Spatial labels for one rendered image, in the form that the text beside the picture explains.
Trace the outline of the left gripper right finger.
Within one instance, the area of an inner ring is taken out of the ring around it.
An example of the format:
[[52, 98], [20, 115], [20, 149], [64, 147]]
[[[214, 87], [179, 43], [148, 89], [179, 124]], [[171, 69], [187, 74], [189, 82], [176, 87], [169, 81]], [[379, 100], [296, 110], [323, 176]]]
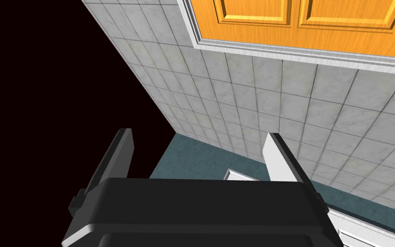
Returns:
[[311, 188], [310, 179], [279, 134], [266, 135], [262, 153], [271, 181], [300, 182]]

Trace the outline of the white cabinet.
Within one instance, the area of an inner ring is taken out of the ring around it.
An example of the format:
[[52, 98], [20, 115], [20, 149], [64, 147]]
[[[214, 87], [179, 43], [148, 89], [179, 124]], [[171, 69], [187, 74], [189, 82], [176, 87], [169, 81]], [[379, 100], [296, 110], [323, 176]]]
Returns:
[[328, 217], [344, 247], [395, 247], [395, 232], [385, 226], [369, 223], [359, 215], [324, 203]]

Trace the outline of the orange wooden door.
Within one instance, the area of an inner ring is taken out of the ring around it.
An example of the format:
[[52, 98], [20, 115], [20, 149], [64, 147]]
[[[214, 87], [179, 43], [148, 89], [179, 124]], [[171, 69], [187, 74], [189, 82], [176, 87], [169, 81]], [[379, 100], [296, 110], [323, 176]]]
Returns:
[[395, 57], [395, 0], [190, 0], [201, 36]]

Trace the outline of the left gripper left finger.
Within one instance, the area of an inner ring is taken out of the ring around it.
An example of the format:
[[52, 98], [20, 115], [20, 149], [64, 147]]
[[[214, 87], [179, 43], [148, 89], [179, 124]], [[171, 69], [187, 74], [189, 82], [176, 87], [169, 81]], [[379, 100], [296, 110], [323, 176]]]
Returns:
[[121, 128], [108, 147], [84, 194], [108, 178], [126, 178], [134, 151], [132, 130]]

